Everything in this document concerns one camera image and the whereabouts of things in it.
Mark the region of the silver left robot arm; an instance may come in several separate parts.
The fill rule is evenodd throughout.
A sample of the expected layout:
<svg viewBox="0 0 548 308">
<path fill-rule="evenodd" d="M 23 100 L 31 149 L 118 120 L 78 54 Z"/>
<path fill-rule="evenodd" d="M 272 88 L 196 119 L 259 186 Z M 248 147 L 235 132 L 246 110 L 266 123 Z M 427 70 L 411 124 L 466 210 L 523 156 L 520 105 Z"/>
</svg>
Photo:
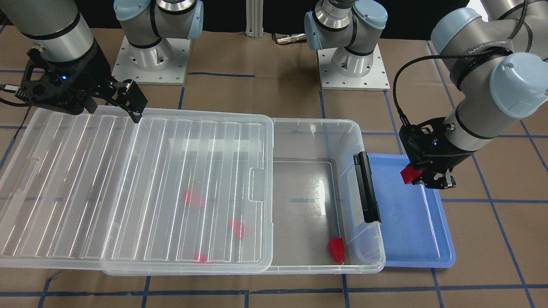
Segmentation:
<svg viewBox="0 0 548 308">
<path fill-rule="evenodd" d="M 450 80 L 465 96 L 446 117 L 411 124 L 401 107 L 401 142 L 409 165 L 406 184 L 431 189 L 456 185 L 455 166 L 547 101 L 547 2 L 484 0 L 489 21 L 474 9 L 456 9 L 431 33 Z M 307 12 L 304 31 L 313 50 L 335 48 L 331 61 L 340 74 L 369 72 L 372 52 L 386 26 L 387 11 L 373 0 L 320 0 Z"/>
</svg>

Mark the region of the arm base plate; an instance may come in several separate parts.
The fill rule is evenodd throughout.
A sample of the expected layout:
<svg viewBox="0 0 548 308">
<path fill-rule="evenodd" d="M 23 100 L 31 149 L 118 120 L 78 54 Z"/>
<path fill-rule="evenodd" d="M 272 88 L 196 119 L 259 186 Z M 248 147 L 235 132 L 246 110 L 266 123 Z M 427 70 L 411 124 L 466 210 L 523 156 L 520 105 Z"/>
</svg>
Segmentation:
<svg viewBox="0 0 548 308">
<path fill-rule="evenodd" d="M 391 88 L 378 44 L 371 54 L 350 54 L 344 47 L 317 51 L 321 89 L 384 91 Z"/>
<path fill-rule="evenodd" d="M 124 37 L 112 76 L 119 81 L 132 79 L 139 85 L 182 86 L 191 40 L 162 39 L 157 46 L 139 49 Z"/>
</svg>

